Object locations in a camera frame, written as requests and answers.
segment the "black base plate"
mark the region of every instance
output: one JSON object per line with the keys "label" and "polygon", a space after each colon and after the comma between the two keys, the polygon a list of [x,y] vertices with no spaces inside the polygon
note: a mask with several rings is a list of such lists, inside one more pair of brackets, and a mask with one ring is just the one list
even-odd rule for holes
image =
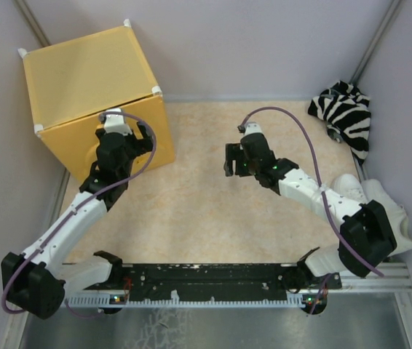
{"label": "black base plate", "polygon": [[[180,300],[189,302],[286,300],[286,289],[299,287],[292,284],[295,281],[285,283],[283,276],[295,268],[284,264],[125,264],[120,282],[88,289],[127,289],[129,284],[132,301],[170,300],[173,290]],[[328,281],[329,289],[341,288],[337,275]],[[314,285],[318,287],[322,279],[316,278]]]}

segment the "white sneaker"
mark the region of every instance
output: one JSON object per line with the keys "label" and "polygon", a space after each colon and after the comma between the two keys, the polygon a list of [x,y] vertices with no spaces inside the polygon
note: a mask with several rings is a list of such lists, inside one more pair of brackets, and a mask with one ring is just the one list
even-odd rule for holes
{"label": "white sneaker", "polygon": [[353,174],[343,174],[338,176],[330,186],[337,193],[360,202],[361,204],[367,204],[368,199],[363,192],[363,187],[361,186],[358,179]]}
{"label": "white sneaker", "polygon": [[364,180],[361,186],[369,200],[376,200],[386,210],[387,218],[397,241],[397,248],[390,255],[412,249],[412,240],[408,237],[408,216],[403,206],[392,200],[378,180]]}

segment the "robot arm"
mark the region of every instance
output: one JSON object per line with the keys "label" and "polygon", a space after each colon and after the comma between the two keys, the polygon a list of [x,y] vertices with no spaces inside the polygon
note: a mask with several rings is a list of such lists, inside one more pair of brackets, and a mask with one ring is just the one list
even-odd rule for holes
{"label": "robot arm", "polygon": [[49,318],[65,297],[93,284],[117,277],[122,260],[107,252],[96,252],[88,260],[62,271],[62,264],[87,230],[115,204],[127,190],[126,180],[133,161],[148,151],[153,143],[146,129],[138,124],[143,135],[138,140],[120,114],[109,110],[101,119],[103,128],[96,130],[99,146],[97,161],[80,187],[71,205],[59,219],[22,254],[10,252],[1,263],[4,291],[14,273],[21,271],[9,285],[7,300],[23,310]]}
{"label": "robot arm", "polygon": [[[376,201],[364,205],[343,197],[324,185],[320,187],[292,161],[276,159],[257,123],[247,123],[243,132],[240,143],[226,145],[224,170],[227,177],[252,175],[263,187],[303,204],[328,220],[322,197],[324,191],[336,228],[366,262],[376,266],[395,249],[397,243],[382,205]],[[310,251],[298,266],[307,279],[347,269],[360,277],[369,273],[342,243]]]}

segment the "yellow box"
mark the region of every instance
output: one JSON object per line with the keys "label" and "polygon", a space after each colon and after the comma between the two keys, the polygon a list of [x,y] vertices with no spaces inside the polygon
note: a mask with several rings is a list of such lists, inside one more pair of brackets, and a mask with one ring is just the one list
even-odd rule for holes
{"label": "yellow box", "polygon": [[[157,151],[148,169],[174,161],[162,92],[130,27],[29,52],[23,65],[35,133],[79,182],[96,160],[98,115],[109,108],[153,128]],[[129,125],[140,137],[136,123]],[[137,158],[132,173],[147,158]]]}

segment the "zebra print cloth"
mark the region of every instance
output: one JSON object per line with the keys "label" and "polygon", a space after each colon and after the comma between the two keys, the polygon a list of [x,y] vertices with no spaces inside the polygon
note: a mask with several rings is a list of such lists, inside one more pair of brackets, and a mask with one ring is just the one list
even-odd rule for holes
{"label": "zebra print cloth", "polygon": [[331,138],[341,138],[350,146],[361,164],[369,151],[369,101],[370,98],[362,94],[357,87],[337,81],[335,85],[322,91],[319,97],[313,98],[308,108],[309,115],[326,122],[328,135],[332,130],[339,136]]}

